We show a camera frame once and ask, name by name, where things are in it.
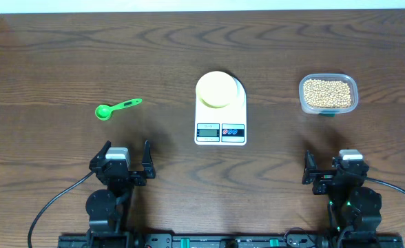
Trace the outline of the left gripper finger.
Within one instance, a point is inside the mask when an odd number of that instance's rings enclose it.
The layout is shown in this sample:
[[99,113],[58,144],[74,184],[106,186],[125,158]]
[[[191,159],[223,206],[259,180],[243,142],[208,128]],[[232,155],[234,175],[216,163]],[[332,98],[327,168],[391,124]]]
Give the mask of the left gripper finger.
[[141,164],[142,164],[143,170],[146,174],[146,178],[154,179],[156,177],[156,170],[154,168],[154,163],[152,160],[150,147],[151,147],[150,142],[145,141],[143,158],[142,158]]
[[105,160],[105,155],[107,154],[107,151],[111,147],[112,143],[110,141],[107,141],[104,146],[101,148],[101,150],[93,157],[91,160],[91,165],[98,165],[101,161]]

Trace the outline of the green plastic measuring spoon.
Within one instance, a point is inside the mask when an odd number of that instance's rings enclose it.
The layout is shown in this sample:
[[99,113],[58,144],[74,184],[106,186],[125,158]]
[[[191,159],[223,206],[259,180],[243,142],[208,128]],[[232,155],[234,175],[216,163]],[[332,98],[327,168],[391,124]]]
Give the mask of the green plastic measuring spoon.
[[123,102],[118,103],[118,104],[113,105],[113,106],[102,104],[102,105],[99,105],[95,109],[95,115],[99,120],[107,121],[112,117],[112,113],[114,111],[129,108],[129,107],[134,107],[136,105],[141,104],[142,102],[143,102],[142,99],[137,98],[137,99],[130,99],[130,100],[127,100],[127,101],[123,101]]

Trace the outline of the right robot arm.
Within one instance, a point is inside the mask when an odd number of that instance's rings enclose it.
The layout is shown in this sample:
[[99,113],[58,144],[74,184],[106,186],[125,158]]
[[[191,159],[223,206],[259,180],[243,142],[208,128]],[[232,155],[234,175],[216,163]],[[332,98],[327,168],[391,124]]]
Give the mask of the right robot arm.
[[363,155],[356,149],[342,149],[332,159],[332,169],[320,169],[307,151],[304,162],[302,184],[312,184],[313,194],[329,197],[330,237],[342,245],[377,243],[382,197],[364,186],[369,166]]

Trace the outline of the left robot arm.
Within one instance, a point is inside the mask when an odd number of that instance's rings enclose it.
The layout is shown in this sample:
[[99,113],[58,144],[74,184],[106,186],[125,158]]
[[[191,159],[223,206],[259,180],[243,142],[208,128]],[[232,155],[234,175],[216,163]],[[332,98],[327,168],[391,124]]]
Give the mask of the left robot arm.
[[127,148],[112,147],[110,141],[90,161],[90,171],[106,186],[92,193],[85,204],[93,234],[117,234],[121,230],[125,210],[130,206],[134,188],[145,186],[148,179],[156,177],[150,147],[150,142],[146,141],[141,171],[130,169]]

